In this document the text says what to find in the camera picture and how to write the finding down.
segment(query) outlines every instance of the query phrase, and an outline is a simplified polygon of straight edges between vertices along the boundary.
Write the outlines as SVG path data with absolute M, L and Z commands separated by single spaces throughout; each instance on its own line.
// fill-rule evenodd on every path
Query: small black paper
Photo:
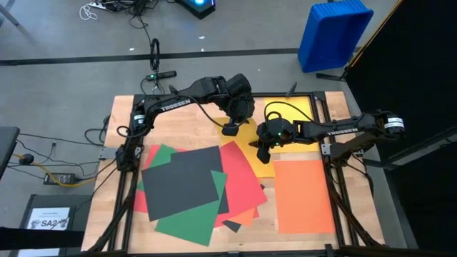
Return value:
M 149 220 L 217 201 L 211 172 L 185 162 L 170 162 L 142 171 Z
M 182 162 L 187 165 L 196 167 L 196 170 L 211 174 L 211 171 L 224 172 L 222 169 L 221 152 L 218 146 L 202 148 L 193 151 L 185 151 L 181 153 L 171 154 L 171 162 Z M 224 188 L 222 193 L 221 205 L 217 214 L 228 213 L 229 203 L 227 201 L 227 193 Z
M 235 232 L 235 233 L 238 232 L 238 230 L 241 227 L 240 223 L 229 221 L 229 220 L 222 221 L 222 224 L 225 225 L 227 228 L 230 228 L 230 230 Z

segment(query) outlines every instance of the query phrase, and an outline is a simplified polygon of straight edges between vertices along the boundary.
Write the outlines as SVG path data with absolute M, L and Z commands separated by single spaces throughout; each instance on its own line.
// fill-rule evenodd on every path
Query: red paper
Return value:
M 151 165 L 151 162 L 152 162 L 152 160 L 154 160 L 154 156 L 156 155 L 156 153 L 159 149 L 160 149 L 159 145 L 151 146 L 151 149 L 149 149 L 148 158 L 146 159 L 146 163 L 144 164 L 144 168 L 149 168 L 149 165 Z
M 221 147 L 224 173 L 227 174 L 226 192 L 228 213 L 217 216 L 215 227 L 249 209 L 266 202 L 266 196 L 248 160 L 234 141 Z
M 146 194 L 144 191 L 136 191 L 134 211 L 148 213 L 148 206 L 146 205 Z

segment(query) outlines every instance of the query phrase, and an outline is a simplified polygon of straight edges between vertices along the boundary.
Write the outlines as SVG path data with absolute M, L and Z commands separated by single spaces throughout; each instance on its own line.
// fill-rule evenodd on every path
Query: power strip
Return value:
M 76 175 L 75 173 L 52 173 L 52 175 L 60 182 L 66 184 L 75 184 L 76 183 Z M 57 186 L 58 183 L 53 181 L 48 174 L 44 176 L 43 180 L 44 185 L 51 185 Z

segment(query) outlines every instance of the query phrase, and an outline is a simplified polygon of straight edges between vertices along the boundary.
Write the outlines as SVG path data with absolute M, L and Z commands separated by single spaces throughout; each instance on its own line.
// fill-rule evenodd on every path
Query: green paper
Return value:
M 162 165 L 165 163 L 169 163 L 171 161 L 171 154 L 177 153 L 177 152 L 178 151 L 175 150 L 174 148 L 161 144 L 160 148 L 156 152 L 156 155 L 154 155 L 152 162 L 149 164 L 149 168 L 159 166 L 159 165 Z M 136 189 L 144 191 L 144 184 L 143 184 L 142 179 L 141 179 L 140 183 L 138 183 L 138 186 L 136 187 Z
M 209 246 L 227 175 L 211 171 L 219 200 L 161 218 L 156 231 Z

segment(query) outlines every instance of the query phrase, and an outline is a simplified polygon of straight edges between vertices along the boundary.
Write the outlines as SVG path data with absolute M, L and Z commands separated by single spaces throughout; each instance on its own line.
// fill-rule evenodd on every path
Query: yellow paper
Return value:
M 227 124 L 229 122 L 229 118 L 216 118 L 215 120 L 219 124 Z M 235 141 L 258 178 L 274 177 L 273 162 L 263 164 L 257 158 L 257 148 L 249 146 L 249 143 L 258 140 L 258 136 L 256 134 L 256 122 L 253 119 L 248 119 L 248 121 L 249 124 L 243 124 L 240 126 L 236 136 L 224 136 L 222 134 L 222 128 L 217 126 L 218 135 L 221 137 L 221 145 Z
M 291 104 L 304 112 L 308 115 L 311 119 L 314 119 L 313 112 L 311 111 L 311 104 L 309 102 L 309 97 L 307 96 L 299 96 L 299 97 L 271 97 L 265 98 L 265 105 L 274 102 L 274 101 L 282 101 L 288 104 Z M 290 107 L 286 104 L 271 104 L 267 107 L 266 113 L 268 114 L 270 111 L 277 111 L 281 114 L 283 119 L 286 119 L 292 123 L 293 120 L 296 121 L 309 121 L 303 114 L 300 114 L 299 111 Z M 277 118 L 277 115 L 272 114 L 270 119 Z M 301 143 L 292 143 L 285 145 L 284 147 L 275 147 L 270 149 L 270 153 L 302 153 L 302 152 L 310 152 L 310 151 L 319 151 L 319 145 L 317 143 L 313 143 L 311 145 L 305 145 Z

